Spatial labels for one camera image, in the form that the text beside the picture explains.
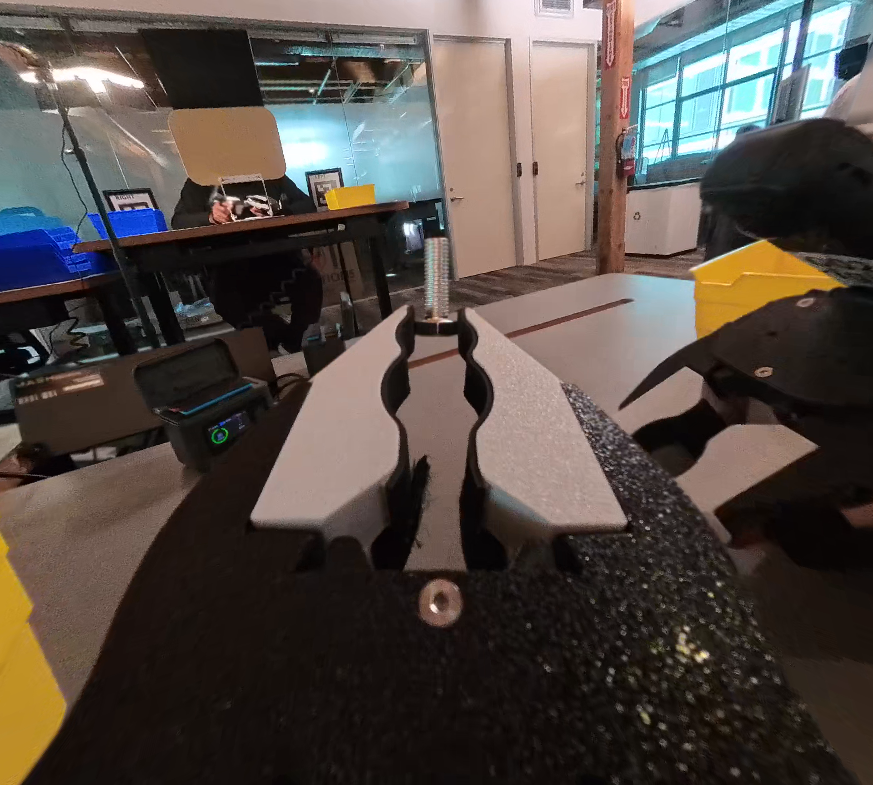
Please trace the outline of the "framed black-and-white tag sign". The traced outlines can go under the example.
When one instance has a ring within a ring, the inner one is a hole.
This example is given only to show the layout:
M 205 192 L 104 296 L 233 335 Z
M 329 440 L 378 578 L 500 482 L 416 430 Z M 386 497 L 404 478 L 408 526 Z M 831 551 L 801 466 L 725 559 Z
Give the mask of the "framed black-and-white tag sign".
M 158 211 L 160 208 L 153 191 L 147 187 L 103 190 L 102 194 L 110 211 Z
M 317 211 L 329 209 L 329 192 L 344 187 L 342 168 L 322 168 L 305 172 L 308 193 Z

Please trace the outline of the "black case with display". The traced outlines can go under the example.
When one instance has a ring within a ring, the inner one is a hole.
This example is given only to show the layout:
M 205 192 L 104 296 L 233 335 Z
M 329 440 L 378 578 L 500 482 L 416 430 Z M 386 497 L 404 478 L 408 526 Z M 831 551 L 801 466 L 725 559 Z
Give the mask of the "black case with display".
M 138 364 L 135 386 L 179 462 L 206 473 L 274 405 L 265 380 L 244 376 L 215 339 Z

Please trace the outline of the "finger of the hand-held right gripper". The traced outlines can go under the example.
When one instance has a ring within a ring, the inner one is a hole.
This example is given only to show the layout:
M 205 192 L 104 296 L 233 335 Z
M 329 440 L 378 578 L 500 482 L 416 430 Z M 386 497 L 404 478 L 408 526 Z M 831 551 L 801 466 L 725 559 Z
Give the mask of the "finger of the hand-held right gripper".
M 633 437 L 713 522 L 817 445 L 779 423 L 728 424 L 710 402 L 633 405 Z

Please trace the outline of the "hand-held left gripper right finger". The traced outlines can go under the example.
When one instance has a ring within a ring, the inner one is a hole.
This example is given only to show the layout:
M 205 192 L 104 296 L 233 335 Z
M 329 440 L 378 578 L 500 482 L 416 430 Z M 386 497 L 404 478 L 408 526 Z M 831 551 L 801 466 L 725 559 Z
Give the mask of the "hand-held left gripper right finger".
M 475 413 L 459 500 L 463 550 L 621 533 L 627 517 L 561 381 L 474 311 L 458 315 Z

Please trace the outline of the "wooden post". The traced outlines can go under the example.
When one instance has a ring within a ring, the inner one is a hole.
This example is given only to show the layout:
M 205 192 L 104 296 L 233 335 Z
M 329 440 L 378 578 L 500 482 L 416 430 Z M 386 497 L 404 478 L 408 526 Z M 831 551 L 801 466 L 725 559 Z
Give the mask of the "wooden post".
M 597 202 L 597 272 L 621 273 L 625 268 L 625 230 L 627 179 L 617 178 L 616 139 L 629 126 L 619 118 L 621 78 L 632 76 L 637 0 L 618 0 L 616 62 L 611 69 L 602 67 L 600 146 Z

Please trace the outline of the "beige door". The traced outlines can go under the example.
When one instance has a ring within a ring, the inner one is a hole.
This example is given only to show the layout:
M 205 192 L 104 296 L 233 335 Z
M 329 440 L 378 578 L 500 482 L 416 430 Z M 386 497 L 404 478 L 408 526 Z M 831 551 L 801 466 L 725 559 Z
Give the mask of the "beige door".
M 507 47 L 433 41 L 445 207 L 458 278 L 516 263 Z
M 592 48 L 531 45 L 532 179 L 540 260 L 582 252 L 591 233 Z

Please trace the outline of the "small black box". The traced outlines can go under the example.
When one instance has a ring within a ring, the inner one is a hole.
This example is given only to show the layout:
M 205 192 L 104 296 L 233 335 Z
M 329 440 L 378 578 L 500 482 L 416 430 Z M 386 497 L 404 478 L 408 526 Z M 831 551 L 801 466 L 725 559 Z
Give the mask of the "small black box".
M 346 343 L 340 326 L 311 325 L 301 341 L 308 377 L 311 379 L 316 376 L 345 350 Z

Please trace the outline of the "yellow plastic bin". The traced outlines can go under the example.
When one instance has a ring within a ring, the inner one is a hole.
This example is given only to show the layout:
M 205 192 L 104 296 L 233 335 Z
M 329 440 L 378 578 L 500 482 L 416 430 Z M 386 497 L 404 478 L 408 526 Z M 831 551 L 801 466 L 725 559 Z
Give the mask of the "yellow plastic bin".
M 30 624 L 32 602 L 1 540 L 1 782 L 20 784 L 56 737 L 65 699 Z
M 696 336 L 770 302 L 830 291 L 842 283 L 768 241 L 758 241 L 693 267 Z

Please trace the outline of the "silver hex bolt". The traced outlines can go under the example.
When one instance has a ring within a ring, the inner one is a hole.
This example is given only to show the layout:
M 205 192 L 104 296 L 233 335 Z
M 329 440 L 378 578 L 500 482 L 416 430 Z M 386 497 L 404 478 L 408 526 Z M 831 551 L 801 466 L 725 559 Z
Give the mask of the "silver hex bolt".
M 423 313 L 415 319 L 416 334 L 456 336 L 458 323 L 450 315 L 450 241 L 445 236 L 428 236 L 423 245 Z

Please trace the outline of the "stack of blue bins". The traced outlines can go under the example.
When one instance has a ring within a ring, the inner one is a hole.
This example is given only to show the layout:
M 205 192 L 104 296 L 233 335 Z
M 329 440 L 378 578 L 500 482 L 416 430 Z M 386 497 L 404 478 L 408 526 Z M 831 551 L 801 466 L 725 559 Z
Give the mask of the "stack of blue bins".
M 117 271 L 112 256 L 76 253 L 78 234 L 35 207 L 1 211 L 1 290 L 60 284 Z

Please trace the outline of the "black light stand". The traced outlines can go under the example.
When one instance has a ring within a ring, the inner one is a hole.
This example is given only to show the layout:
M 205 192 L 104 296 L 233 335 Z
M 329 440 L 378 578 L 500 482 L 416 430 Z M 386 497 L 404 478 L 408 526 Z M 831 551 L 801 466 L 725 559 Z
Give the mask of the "black light stand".
M 137 317 L 140 320 L 140 324 L 147 339 L 147 342 L 151 348 L 158 349 L 159 347 L 161 347 L 161 340 L 155 326 L 153 325 L 149 317 L 147 308 L 142 299 L 140 283 L 135 276 L 134 270 L 129 263 L 128 257 L 125 254 L 125 251 L 120 246 L 120 240 L 118 239 L 118 236 L 110 223 L 110 219 L 108 217 L 108 209 L 106 208 L 100 190 L 97 187 L 92 169 L 90 168 L 90 165 L 85 156 L 85 151 L 80 145 L 80 141 L 71 124 L 68 108 L 65 105 L 63 97 L 59 92 L 59 84 L 57 81 L 54 80 L 50 63 L 46 59 L 37 58 L 35 72 L 39 81 L 44 85 L 47 92 L 49 92 L 49 95 L 54 105 L 58 108 L 63 131 L 71 144 L 73 155 L 80 166 L 80 171 L 82 172 L 85 184 L 97 208 L 98 214 L 100 216 L 100 221 L 104 226 L 107 239 L 111 246 L 111 251 L 113 253 L 115 263 L 119 269 L 132 305 L 137 313 Z

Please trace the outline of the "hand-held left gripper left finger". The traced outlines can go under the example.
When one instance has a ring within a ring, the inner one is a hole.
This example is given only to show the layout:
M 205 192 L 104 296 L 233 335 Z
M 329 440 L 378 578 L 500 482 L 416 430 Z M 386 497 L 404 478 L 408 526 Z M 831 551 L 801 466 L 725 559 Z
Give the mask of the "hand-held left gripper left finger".
M 408 437 L 416 341 L 411 306 L 393 312 L 311 379 L 300 412 L 251 513 L 257 530 L 356 539 L 410 550 L 418 527 Z

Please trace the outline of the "blue plastic bin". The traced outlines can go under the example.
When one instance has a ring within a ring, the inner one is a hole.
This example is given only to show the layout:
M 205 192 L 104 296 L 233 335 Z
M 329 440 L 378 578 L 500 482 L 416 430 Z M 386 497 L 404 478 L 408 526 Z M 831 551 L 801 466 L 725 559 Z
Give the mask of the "blue plastic bin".
M 118 238 L 156 234 L 169 229 L 163 213 L 152 208 L 108 211 L 106 214 Z

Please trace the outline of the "black wall panel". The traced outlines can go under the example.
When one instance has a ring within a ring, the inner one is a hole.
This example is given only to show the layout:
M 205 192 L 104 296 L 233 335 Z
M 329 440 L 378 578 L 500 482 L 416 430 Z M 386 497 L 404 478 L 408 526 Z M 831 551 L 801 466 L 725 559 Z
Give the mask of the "black wall panel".
M 231 29 L 142 29 L 174 110 L 263 106 L 249 35 Z

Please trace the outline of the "wooden desk with black legs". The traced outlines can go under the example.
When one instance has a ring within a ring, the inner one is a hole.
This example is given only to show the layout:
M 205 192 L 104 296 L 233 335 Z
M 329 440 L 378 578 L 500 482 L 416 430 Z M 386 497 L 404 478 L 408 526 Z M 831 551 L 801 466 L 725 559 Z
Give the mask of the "wooden desk with black legs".
M 33 331 L 68 320 L 66 302 L 95 299 L 102 313 L 115 352 L 134 354 L 136 345 L 128 331 L 121 302 L 124 283 L 120 274 L 111 272 L 74 278 L 48 285 L 23 287 L 1 292 L 1 334 Z
M 386 319 L 393 308 L 381 256 L 383 227 L 392 215 L 408 209 L 407 201 L 392 201 L 123 237 L 116 244 L 145 289 L 163 341 L 173 346 L 183 343 L 184 335 L 164 281 L 168 273 L 355 240 L 367 241 L 379 311 Z

